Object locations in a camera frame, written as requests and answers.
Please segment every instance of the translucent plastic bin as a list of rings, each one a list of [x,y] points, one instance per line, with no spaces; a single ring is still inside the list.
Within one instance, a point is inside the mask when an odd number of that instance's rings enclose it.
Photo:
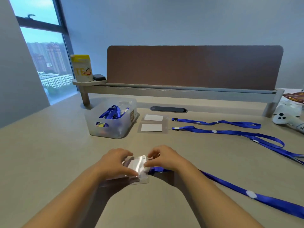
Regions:
[[[125,114],[118,119],[99,118],[112,105],[120,107],[121,110],[129,108]],[[136,99],[134,98],[103,98],[102,102],[85,113],[89,133],[93,136],[107,138],[122,138],[126,135],[128,129],[137,118]],[[98,127],[98,122],[107,123],[108,127]]]

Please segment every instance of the white wall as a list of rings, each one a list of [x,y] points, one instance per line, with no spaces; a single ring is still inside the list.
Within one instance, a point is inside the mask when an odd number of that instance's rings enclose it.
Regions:
[[[0,0],[0,128],[49,101],[9,0]]]
[[[276,87],[304,85],[304,0],[61,0],[74,53],[110,45],[282,45]]]

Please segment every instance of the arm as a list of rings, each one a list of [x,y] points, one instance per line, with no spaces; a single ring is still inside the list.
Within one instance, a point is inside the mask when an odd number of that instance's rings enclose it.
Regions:
[[[152,149],[146,167],[161,166],[177,172],[188,188],[208,228],[262,228],[250,214],[225,195],[191,162],[168,146]]]
[[[138,173],[124,167],[122,161],[132,156],[128,150],[112,149],[96,164],[86,169],[67,188],[30,219],[23,228],[66,228],[75,226],[99,183],[119,175],[137,176]]]

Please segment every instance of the brown fabric panel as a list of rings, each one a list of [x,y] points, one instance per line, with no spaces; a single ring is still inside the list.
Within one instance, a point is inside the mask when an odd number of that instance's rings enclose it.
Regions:
[[[108,83],[273,90],[279,45],[110,46]]]

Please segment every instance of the white card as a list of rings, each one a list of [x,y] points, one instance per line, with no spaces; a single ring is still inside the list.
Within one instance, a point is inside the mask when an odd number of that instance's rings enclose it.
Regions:
[[[161,124],[142,124],[141,131],[163,131]]]
[[[147,114],[145,116],[145,120],[150,120],[150,121],[159,121],[161,122],[163,120],[164,116],[161,115],[151,115],[151,114]]]

